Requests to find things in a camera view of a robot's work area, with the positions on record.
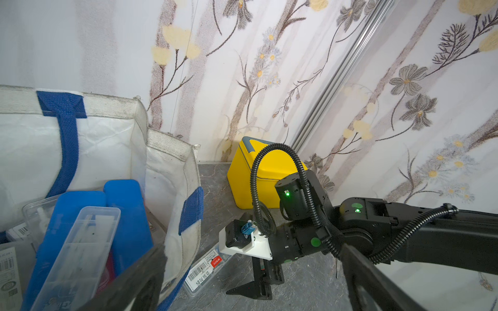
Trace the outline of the pink compass case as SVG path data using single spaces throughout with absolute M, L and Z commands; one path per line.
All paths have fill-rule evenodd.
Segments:
M 96 293 L 102 292 L 115 279 L 113 256 L 109 253 L 105 269 L 101 275 L 101 280 Z

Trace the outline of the yellow storage box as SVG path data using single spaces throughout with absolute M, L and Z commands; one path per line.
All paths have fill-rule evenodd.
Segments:
M 270 141 L 249 136 L 242 138 L 236 155 L 227 173 L 230 189 L 236 206 L 242 210 L 252 208 L 250 192 L 250 173 L 256 156 Z M 269 208 L 280 207 L 280 199 L 275 185 L 278 181 L 297 172 L 294 161 L 281 150 L 268 153 L 261 161 L 257 173 L 257 190 L 259 199 Z

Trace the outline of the white canvas tote bag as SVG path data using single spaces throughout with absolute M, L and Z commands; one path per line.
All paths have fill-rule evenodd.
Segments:
M 63 157 L 77 165 L 66 190 L 94 190 L 110 180 L 136 180 L 145 207 L 166 228 L 159 310 L 167 310 L 192 270 L 200 244 L 204 192 L 194 146 L 149 127 L 136 98 L 75 95 L 70 134 L 60 138 L 55 92 L 1 87 L 1 230 L 22 220 L 22 209 L 50 195 Z

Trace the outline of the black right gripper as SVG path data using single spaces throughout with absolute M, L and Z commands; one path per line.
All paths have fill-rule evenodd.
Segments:
M 254 280 L 226 292 L 255 300 L 272 300 L 272 285 L 284 284 L 281 264 L 318 252 L 330 253 L 317 237 L 313 223 L 285 223 L 268 238 L 272 260 L 252 258 Z

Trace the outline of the red label clear case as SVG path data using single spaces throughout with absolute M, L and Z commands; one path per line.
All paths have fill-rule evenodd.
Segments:
M 114 207 L 80 210 L 32 310 L 78 310 L 94 297 L 120 216 Z

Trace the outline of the small blue clear case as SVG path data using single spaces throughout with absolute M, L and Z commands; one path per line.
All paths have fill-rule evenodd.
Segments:
M 218 244 L 203 254 L 192 265 L 184 281 L 184 288 L 187 295 L 193 298 L 202 292 L 231 257 L 231 255 L 221 253 Z

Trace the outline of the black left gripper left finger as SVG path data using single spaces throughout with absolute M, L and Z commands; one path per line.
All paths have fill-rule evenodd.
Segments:
M 80 310 L 156 310 L 162 290 L 167 256 L 155 245 Z

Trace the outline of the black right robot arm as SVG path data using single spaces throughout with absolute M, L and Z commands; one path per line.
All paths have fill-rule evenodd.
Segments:
M 445 203 L 434 209 L 388 203 L 374 198 L 349 198 L 332 206 L 313 171 L 306 171 L 313 208 L 306 203 L 298 173 L 275 185 L 285 223 L 263 219 L 260 235 L 255 216 L 232 221 L 220 234 L 222 251 L 245 251 L 258 238 L 268 247 L 252 256 L 254 278 L 230 289 L 230 295 L 272 299 L 272 285 L 284 282 L 282 266 L 315 253 L 338 257 L 342 246 L 355 247 L 370 262 L 431 263 L 478 272 L 497 273 L 497 216 L 465 211 Z

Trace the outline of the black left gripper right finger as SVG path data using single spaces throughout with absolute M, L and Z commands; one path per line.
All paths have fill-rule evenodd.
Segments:
M 423 310 L 355 247 L 344 245 L 340 260 L 353 310 Z

